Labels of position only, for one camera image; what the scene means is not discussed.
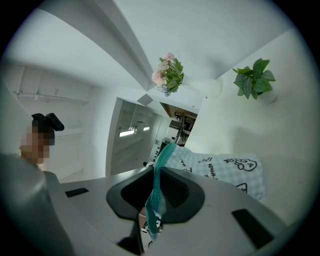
green plant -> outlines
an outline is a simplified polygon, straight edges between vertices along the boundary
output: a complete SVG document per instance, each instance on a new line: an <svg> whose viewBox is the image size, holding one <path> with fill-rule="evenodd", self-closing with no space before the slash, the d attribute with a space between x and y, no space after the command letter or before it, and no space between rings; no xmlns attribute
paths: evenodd
<svg viewBox="0 0 320 256"><path fill-rule="evenodd" d="M275 82L275 77L270 70L265 70L270 60L258 59L253 64L253 69L246 66L244 69L233 69L238 75L233 82L239 87L238 96L245 95L249 99L250 95L256 100L258 95L271 92L270 82Z"/></svg>

black hair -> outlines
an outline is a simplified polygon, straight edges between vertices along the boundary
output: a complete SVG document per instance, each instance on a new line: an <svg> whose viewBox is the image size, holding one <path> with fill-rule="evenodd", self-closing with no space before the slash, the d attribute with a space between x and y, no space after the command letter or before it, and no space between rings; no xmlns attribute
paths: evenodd
<svg viewBox="0 0 320 256"><path fill-rule="evenodd" d="M55 145L55 131L63 131L65 126L60 122L54 113L44 116L41 113L32 115L32 127L37 127L38 133L44 134L49 139L49 145Z"/></svg>

person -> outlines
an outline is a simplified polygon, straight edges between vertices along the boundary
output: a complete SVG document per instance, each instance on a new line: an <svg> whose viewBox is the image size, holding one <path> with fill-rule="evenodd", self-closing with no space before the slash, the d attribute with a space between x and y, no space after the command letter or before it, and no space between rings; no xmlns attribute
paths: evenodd
<svg viewBox="0 0 320 256"><path fill-rule="evenodd" d="M65 127L53 113L46 116L36 113L32 117L32 125L22 139L18 156L45 171L44 159L50 157L50 151L55 147L55 131L63 131Z"/></svg>

flower pot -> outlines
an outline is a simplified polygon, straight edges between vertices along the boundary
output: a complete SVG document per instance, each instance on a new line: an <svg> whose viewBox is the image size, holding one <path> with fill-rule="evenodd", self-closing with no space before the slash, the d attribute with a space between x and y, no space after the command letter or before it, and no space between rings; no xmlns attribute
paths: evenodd
<svg viewBox="0 0 320 256"><path fill-rule="evenodd" d="M278 95L278 87L274 83L271 86L272 86L272 91L264 92L258 95L257 101L268 105L276 99Z"/></svg>
<svg viewBox="0 0 320 256"><path fill-rule="evenodd" d="M187 76L186 74L183 76L182 85L191 86L210 99L217 98L222 91L222 84L217 80L197 79Z"/></svg>

white vase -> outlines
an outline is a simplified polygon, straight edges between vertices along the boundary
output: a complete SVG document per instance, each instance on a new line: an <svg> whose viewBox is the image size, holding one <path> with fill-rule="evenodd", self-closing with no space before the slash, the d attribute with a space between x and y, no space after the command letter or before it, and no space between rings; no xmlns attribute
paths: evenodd
<svg viewBox="0 0 320 256"><path fill-rule="evenodd" d="M191 86L210 99L217 98L222 91L222 84L217 80L197 79L186 74L183 76L182 85Z"/></svg>
<svg viewBox="0 0 320 256"><path fill-rule="evenodd" d="M272 91L264 92L258 95L257 101L268 105L276 99L278 95L278 87L274 83L271 86L272 86Z"/></svg>

